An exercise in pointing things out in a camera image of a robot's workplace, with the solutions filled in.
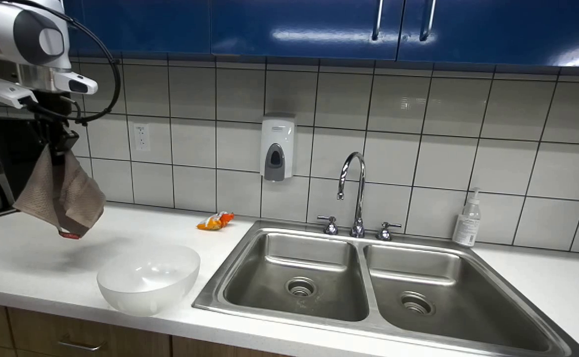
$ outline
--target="double sink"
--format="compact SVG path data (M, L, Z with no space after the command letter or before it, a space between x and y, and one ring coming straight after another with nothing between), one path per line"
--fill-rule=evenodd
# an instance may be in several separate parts
M471 250L253 224L194 307L477 355L579 345Z

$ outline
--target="brown cloth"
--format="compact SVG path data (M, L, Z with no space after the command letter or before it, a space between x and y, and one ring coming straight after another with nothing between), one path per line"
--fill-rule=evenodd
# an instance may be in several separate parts
M63 238L81 238L102 214L104 194L71 150L65 152L63 164L51 164L47 144L13 208L49 222Z

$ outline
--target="electrical outlet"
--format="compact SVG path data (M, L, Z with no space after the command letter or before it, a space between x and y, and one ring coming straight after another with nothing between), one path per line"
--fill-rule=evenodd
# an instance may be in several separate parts
M130 123L132 148L138 152L150 150L150 127L146 123Z

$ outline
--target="orange object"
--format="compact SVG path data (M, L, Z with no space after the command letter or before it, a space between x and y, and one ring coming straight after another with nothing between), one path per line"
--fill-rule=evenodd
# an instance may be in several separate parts
M233 212L211 214L203 222L196 224L196 228L198 230L219 230L219 228L227 226L231 218L233 218Z

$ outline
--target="countertop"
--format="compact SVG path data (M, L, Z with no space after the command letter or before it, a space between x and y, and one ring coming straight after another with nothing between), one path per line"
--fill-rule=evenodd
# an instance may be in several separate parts
M25 214L0 218L0 305L136 327L287 355L463 355L392 339L358 337L291 323L247 319L194 309L192 301L251 222L235 220L221 232L200 232L200 214L106 206L81 240L63 240ZM192 291L152 317L114 311L100 297L96 267L138 244L188 246L200 254ZM579 254L483 246L493 269L579 341Z

